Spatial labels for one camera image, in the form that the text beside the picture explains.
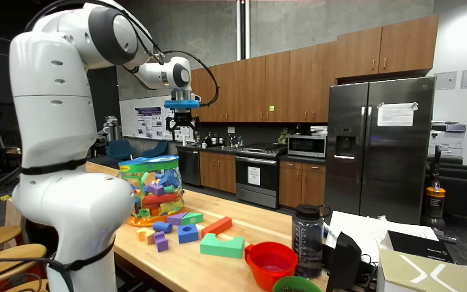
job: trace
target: paper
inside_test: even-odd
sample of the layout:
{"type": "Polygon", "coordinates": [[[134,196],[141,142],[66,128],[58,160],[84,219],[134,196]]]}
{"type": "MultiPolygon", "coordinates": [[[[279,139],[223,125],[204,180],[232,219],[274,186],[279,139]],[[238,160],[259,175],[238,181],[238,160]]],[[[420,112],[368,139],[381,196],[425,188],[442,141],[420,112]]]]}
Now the paper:
{"type": "Polygon", "coordinates": [[[248,167],[248,183],[249,185],[261,185],[261,168],[259,167],[248,167]]]}
{"type": "Polygon", "coordinates": [[[379,104],[377,105],[377,126],[412,126],[413,110],[416,108],[418,108],[416,102],[379,104]]]}
{"type": "MultiPolygon", "coordinates": [[[[368,263],[368,256],[371,258],[371,261],[379,261],[379,250],[390,248],[387,230],[437,241],[434,232],[426,225],[397,224],[389,222],[384,217],[374,219],[339,211],[332,212],[329,227],[335,237],[339,237],[340,232],[352,237],[361,248],[361,259],[365,263],[368,263]]],[[[330,248],[335,248],[335,238],[330,235],[326,238],[324,243],[330,248]]]]}

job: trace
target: purple block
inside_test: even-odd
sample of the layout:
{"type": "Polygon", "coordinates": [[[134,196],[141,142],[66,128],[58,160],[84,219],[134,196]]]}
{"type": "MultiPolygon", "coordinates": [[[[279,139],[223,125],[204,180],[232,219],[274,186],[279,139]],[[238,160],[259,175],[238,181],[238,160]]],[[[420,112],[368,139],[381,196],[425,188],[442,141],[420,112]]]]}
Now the purple block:
{"type": "Polygon", "coordinates": [[[159,240],[155,240],[155,250],[157,250],[157,251],[168,250],[168,240],[167,240],[167,238],[159,238],[159,240]]]}
{"type": "Polygon", "coordinates": [[[154,233],[154,241],[162,240],[162,238],[165,238],[165,233],[163,233],[163,232],[155,232],[155,233],[154,233]]]}
{"type": "Polygon", "coordinates": [[[170,222],[154,222],[152,228],[155,232],[170,233],[172,232],[172,224],[170,222]]]}
{"type": "Polygon", "coordinates": [[[167,222],[170,222],[172,225],[181,225],[183,217],[185,217],[185,212],[173,214],[173,215],[168,215],[167,222]]]}
{"type": "Polygon", "coordinates": [[[149,193],[154,193],[154,194],[163,194],[163,185],[159,185],[159,183],[150,183],[147,185],[147,191],[149,193]]]}

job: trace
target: oven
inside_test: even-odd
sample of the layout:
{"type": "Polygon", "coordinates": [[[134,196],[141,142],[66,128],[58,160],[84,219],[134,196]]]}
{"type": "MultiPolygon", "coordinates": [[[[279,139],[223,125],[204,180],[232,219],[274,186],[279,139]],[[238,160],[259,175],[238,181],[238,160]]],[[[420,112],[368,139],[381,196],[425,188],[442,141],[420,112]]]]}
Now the oven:
{"type": "Polygon", "coordinates": [[[235,193],[240,201],[277,207],[277,157],[235,155],[235,193]]]}

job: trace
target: black container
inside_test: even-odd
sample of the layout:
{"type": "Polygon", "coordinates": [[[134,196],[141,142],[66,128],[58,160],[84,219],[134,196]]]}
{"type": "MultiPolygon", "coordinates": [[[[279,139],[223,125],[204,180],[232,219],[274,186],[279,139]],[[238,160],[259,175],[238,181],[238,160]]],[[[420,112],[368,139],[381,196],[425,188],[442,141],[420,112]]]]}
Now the black container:
{"type": "Polygon", "coordinates": [[[322,222],[329,207],[298,204],[293,215],[293,251],[298,256],[296,276],[317,277],[322,267],[322,222]]]}

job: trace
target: refrigerator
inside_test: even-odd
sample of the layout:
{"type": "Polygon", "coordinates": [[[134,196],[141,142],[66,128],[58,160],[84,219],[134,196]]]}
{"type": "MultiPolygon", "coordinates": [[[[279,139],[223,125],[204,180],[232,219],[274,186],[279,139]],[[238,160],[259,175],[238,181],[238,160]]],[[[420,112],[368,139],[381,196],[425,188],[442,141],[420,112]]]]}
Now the refrigerator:
{"type": "Polygon", "coordinates": [[[433,78],[330,86],[326,206],[418,224],[433,78]]]}

